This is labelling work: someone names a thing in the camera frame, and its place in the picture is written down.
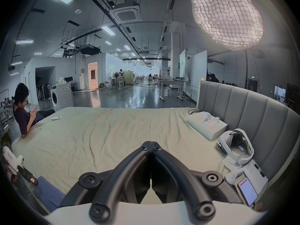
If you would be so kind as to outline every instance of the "white lantern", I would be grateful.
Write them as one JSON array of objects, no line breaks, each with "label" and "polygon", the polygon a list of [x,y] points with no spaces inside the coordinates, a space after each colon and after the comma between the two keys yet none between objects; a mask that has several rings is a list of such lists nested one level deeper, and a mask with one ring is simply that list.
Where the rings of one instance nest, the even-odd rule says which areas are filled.
[{"label": "white lantern", "polygon": [[204,32],[232,51],[257,45],[264,33],[263,18],[251,0],[192,0],[192,12]]}]

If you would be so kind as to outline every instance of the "lit doorway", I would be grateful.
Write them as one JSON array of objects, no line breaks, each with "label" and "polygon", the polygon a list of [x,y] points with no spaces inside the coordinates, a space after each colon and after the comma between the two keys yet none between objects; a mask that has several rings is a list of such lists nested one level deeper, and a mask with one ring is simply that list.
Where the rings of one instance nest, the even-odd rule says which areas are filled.
[{"label": "lit doorway", "polygon": [[89,88],[98,88],[98,63],[88,64],[88,85]]}]

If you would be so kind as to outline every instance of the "window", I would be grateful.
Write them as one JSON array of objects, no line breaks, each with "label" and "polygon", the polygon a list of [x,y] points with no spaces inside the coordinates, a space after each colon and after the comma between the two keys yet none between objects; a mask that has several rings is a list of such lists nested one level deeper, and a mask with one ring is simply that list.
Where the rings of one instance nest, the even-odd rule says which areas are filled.
[{"label": "window", "polygon": [[95,70],[91,70],[91,79],[92,79],[92,80],[95,80],[95,79],[96,79]]}]

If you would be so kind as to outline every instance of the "man's hand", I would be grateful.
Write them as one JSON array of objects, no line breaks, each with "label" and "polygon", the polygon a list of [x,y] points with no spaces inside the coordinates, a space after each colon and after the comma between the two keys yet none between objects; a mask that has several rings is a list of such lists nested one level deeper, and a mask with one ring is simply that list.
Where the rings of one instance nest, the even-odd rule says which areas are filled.
[{"label": "man's hand", "polygon": [[36,113],[37,113],[37,107],[34,107],[30,112],[30,119],[35,120]]}]

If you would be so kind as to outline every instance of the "blue cloth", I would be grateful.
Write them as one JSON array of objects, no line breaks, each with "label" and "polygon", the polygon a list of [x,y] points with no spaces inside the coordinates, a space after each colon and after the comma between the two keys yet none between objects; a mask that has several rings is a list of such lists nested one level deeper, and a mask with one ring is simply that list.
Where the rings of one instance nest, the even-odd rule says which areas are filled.
[{"label": "blue cloth", "polygon": [[53,212],[55,209],[59,208],[59,205],[66,195],[42,176],[40,176],[37,181],[38,184],[33,190],[33,194],[41,201],[49,212]]}]

